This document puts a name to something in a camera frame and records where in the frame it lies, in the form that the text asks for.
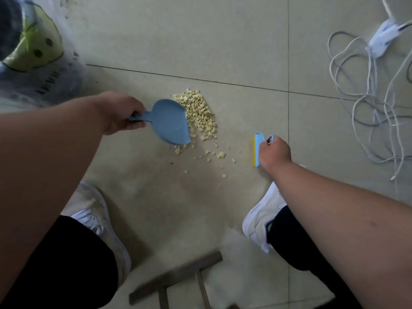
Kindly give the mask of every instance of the beige sneaker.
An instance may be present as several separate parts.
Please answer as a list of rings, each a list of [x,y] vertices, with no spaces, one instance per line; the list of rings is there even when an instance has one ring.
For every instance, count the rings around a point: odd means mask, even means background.
[[[130,272],[131,259],[112,228],[103,195],[96,187],[81,181],[62,214],[74,211],[76,213],[70,216],[93,231],[113,251],[119,276],[118,287],[120,287]]]
[[[245,236],[258,244],[260,248],[268,253],[273,247],[267,242],[268,223],[273,221],[276,215],[286,206],[285,200],[272,182],[265,196],[255,207],[246,215],[242,223],[242,229]]]

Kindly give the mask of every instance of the person's left arm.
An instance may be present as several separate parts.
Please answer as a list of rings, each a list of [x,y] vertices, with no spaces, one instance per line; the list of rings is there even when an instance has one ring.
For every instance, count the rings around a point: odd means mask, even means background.
[[[144,127],[129,95],[104,92],[0,116],[0,303],[85,174],[104,134]]]

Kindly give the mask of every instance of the plastic bag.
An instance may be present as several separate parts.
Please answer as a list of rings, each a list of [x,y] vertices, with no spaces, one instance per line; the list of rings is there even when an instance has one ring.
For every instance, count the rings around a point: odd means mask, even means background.
[[[56,105],[78,96],[85,63],[52,0],[0,0],[0,111]]]

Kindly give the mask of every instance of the blue dustpan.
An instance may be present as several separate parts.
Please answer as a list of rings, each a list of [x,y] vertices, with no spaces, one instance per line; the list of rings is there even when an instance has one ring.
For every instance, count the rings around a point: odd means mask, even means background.
[[[175,101],[158,100],[153,105],[151,112],[144,110],[143,116],[139,116],[135,112],[129,117],[129,120],[150,122],[157,136],[169,144],[183,145],[190,143],[185,108]]]

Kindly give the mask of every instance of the floor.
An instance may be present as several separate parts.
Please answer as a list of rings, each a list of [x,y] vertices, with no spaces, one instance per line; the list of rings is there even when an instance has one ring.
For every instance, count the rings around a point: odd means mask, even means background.
[[[158,99],[198,89],[219,124],[218,140],[198,140],[194,150],[179,156],[150,127],[102,140],[85,178],[109,199],[114,229],[134,264],[106,308],[128,308],[136,286],[215,248],[224,261],[204,277],[216,309],[232,303],[245,309],[309,309],[330,299],[313,275],[289,267],[276,253],[265,254],[243,236],[243,217],[270,185],[252,167],[250,147],[256,132],[279,135],[290,144],[295,162],[395,197],[389,182],[393,166],[370,163],[356,142],[328,74],[326,50],[334,31],[370,38],[387,19],[380,0],[56,2],[88,65],[85,94],[121,91],[151,108]],[[399,22],[412,19],[410,0],[389,4]],[[333,50],[343,49],[346,41],[338,40]],[[391,48],[386,58],[392,73],[410,43],[406,30]],[[365,81],[363,64],[350,68]],[[405,104],[412,85],[404,75],[396,89]],[[367,129],[359,132],[367,138]],[[225,160],[193,160],[213,150],[215,142],[227,153]],[[412,199],[410,167],[406,163],[398,182],[405,202]],[[171,308],[202,308],[194,279],[168,294]],[[157,307],[156,295],[134,306]]]

